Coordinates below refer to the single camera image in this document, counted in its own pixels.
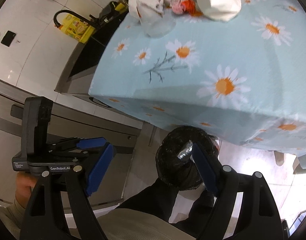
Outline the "person's left hand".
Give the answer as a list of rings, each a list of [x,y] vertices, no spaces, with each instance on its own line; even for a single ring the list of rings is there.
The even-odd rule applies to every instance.
[[[25,172],[18,172],[16,176],[15,199],[23,208],[27,207],[33,188],[38,178]]]

